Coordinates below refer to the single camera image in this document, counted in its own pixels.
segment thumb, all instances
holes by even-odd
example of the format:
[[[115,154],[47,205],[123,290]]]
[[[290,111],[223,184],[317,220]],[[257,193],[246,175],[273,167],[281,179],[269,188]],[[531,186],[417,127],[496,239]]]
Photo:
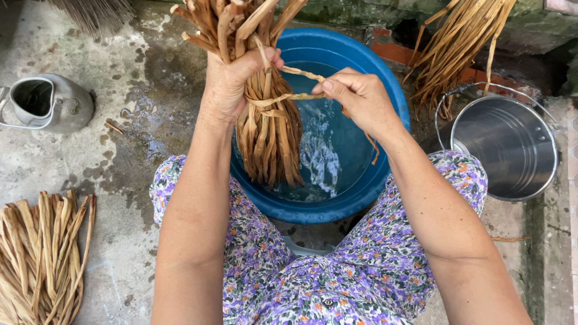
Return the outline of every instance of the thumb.
[[[265,56],[268,61],[271,61],[275,56],[275,49],[272,47],[265,48]],[[257,71],[264,68],[263,57],[259,49],[255,48],[245,52],[240,58],[227,65],[229,70],[229,77],[231,81],[240,86],[245,81],[251,78]]]
[[[335,80],[325,79],[321,84],[321,88],[328,97],[337,99],[345,107],[354,106],[359,97],[352,93],[344,84]]]

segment floral pants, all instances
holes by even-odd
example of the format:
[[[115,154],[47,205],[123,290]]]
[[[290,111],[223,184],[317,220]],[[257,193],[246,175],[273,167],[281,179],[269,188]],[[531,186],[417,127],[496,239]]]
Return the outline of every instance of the floral pants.
[[[479,161],[445,150],[428,155],[436,169],[481,214],[487,178]],[[154,220],[162,216],[186,156],[158,168],[150,187]],[[225,324],[409,324],[435,287],[390,175],[375,206],[337,248],[297,258],[275,226],[230,178],[225,241]]]

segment bundle of dried bamboo shoots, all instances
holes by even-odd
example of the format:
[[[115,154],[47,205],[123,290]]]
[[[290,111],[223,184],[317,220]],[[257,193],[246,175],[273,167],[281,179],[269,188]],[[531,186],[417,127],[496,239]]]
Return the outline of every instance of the bundle of dried bamboo shoots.
[[[78,229],[87,208],[76,194],[40,193],[0,210],[0,323],[72,323],[83,296],[82,274],[94,228],[96,197],[90,196],[86,248],[80,263]]]
[[[184,0],[186,8],[175,5],[171,13],[183,16],[199,29],[195,35],[184,32],[183,39],[229,63],[256,47],[264,56],[264,46],[275,47],[285,25],[307,0],[289,0],[274,21],[278,1]],[[302,127],[293,99],[324,95],[293,94],[275,66],[263,59],[265,69],[246,82],[248,104],[236,122],[236,140],[244,168],[252,181],[270,187],[282,178],[291,187],[296,183],[303,185],[299,174]]]
[[[516,0],[451,0],[444,9],[425,21],[417,38],[414,56],[425,26],[439,19],[437,31],[411,71],[413,72],[416,68],[421,69],[414,82],[416,92],[413,97],[418,102],[415,111],[417,121],[419,121],[419,111],[424,104],[431,111],[437,107],[436,100],[439,95],[457,88],[460,79],[472,65],[473,58],[491,38],[490,55],[486,67],[487,79],[490,82],[496,40],[515,2]],[[446,15],[448,15],[446,21],[439,28]],[[489,84],[486,85],[484,96],[487,94],[488,86]],[[439,111],[441,118],[452,119],[450,112],[452,99],[453,95],[448,96],[442,103]]]

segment person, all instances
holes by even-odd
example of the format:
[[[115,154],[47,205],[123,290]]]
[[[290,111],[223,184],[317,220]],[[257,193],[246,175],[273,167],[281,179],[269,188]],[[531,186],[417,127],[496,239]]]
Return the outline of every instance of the person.
[[[265,54],[283,66],[280,51]],[[209,53],[188,156],[155,174],[152,324],[410,324],[436,285],[451,324],[531,324],[479,219],[479,161],[451,150],[426,156],[379,78],[351,68],[312,94],[339,101],[381,144],[392,174],[332,253],[297,258],[229,174],[244,82],[263,66],[255,50],[230,64]]]

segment aluminum kettle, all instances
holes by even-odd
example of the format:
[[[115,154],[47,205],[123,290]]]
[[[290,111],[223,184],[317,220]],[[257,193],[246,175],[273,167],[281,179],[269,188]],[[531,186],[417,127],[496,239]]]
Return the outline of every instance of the aluminum kettle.
[[[23,125],[9,124],[2,112],[12,101],[14,114]],[[92,97],[73,81],[53,73],[23,78],[11,88],[0,88],[0,125],[71,133],[85,127],[94,114]]]

